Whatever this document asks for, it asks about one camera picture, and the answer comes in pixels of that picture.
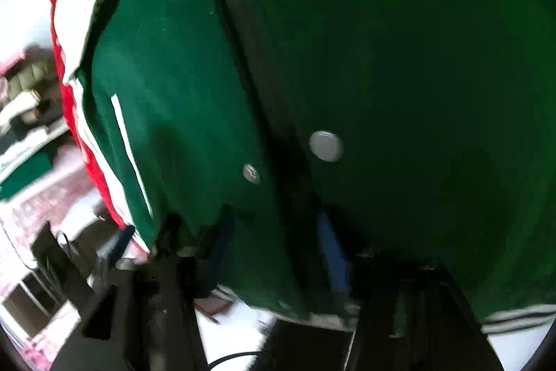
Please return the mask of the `green white varsity jacket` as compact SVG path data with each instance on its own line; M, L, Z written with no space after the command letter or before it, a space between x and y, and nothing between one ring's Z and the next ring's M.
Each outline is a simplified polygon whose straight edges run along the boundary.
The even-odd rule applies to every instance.
M433 258L479 320L555 308L555 0L57 0L62 82L139 245L224 241L217 287L346 326L350 274Z

